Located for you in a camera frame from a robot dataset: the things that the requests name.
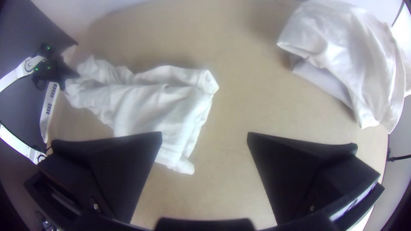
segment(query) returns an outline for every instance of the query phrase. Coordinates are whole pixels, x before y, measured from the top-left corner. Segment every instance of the beige table surface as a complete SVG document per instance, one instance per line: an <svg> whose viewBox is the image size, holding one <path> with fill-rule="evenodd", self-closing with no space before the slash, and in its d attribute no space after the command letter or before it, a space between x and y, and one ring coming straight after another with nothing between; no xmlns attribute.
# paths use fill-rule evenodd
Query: beige table surface
<svg viewBox="0 0 411 231"><path fill-rule="evenodd" d="M247 132L327 144L358 144L357 156L383 174L387 132L361 130L337 99L291 73L276 39L299 1L159 0L109 15L80 41L88 54L134 72L171 64L207 68L220 90L183 175L154 164L132 224L153 228L162 216L181 219L248 217L258 229L276 225L246 144ZM112 136L87 110L62 94L53 139Z"/></svg>

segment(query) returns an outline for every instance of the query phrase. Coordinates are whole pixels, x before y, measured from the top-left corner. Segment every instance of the black cable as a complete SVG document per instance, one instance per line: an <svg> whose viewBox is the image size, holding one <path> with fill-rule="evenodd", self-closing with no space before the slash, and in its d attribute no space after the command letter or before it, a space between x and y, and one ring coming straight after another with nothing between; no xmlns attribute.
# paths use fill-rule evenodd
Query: black cable
<svg viewBox="0 0 411 231"><path fill-rule="evenodd" d="M391 25L392 27L394 26L395 22L397 22L397 19L398 19L398 17L399 17L399 14L401 13L402 8L404 7L404 4L405 4L405 1L403 0L402 3L401 3L401 6L399 7L397 16L395 17L394 22L393 22L393 24Z"/></svg>
<svg viewBox="0 0 411 231"><path fill-rule="evenodd" d="M387 161L394 162L396 160L404 160L404 159L408 159L408 158L411 158L411 155L406 155L406 156L402 156L402 157L389 157L389 158L387 158Z"/></svg>

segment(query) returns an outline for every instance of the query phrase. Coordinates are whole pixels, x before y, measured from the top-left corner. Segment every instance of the crumpled cloth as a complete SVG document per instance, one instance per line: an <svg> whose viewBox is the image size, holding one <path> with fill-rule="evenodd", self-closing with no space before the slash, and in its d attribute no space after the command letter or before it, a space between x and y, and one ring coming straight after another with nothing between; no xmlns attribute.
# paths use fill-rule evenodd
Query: crumpled cloth
<svg viewBox="0 0 411 231"><path fill-rule="evenodd" d="M219 88L210 71L160 66L133 74L93 56L77 71L80 78L66 81L66 97L73 107L92 111L115 137L162 132L155 161L194 173L188 158Z"/></svg>
<svg viewBox="0 0 411 231"><path fill-rule="evenodd" d="M353 109L361 128L393 131L411 94L411 68L388 24L348 3L310 0L291 15L277 45L298 56L295 74Z"/></svg>

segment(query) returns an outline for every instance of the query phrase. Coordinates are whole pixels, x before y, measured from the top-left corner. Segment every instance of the white cloth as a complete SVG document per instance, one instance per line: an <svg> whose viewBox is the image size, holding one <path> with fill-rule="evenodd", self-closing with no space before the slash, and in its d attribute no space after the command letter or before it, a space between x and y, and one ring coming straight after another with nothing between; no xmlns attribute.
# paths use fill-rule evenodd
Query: white cloth
<svg viewBox="0 0 411 231"><path fill-rule="evenodd" d="M391 133L411 75L390 29L353 5L310 0L292 14L277 45L301 57L294 73L352 108L361 128L381 124Z"/></svg>
<svg viewBox="0 0 411 231"><path fill-rule="evenodd" d="M155 161L194 173L188 157L218 90L210 71L161 66L135 75L93 56L77 71L81 78L66 81L73 107L91 110L116 137L161 131L163 144Z"/></svg>

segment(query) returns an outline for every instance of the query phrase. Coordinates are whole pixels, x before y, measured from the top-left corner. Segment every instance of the table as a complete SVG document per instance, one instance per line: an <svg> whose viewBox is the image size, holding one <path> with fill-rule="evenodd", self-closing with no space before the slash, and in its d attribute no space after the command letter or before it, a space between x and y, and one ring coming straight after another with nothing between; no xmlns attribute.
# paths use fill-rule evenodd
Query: table
<svg viewBox="0 0 411 231"><path fill-rule="evenodd" d="M215 94L182 175L155 164L132 224L153 228L162 216L180 219L248 217L257 229L276 225L246 144L249 131L327 144L357 143L357 156L384 173L387 132L361 130L343 103L291 73L276 39L300 1L159 0L106 16L80 41L76 62L94 54L133 72L169 64L207 68ZM112 131L62 94L51 137L99 139Z"/></svg>

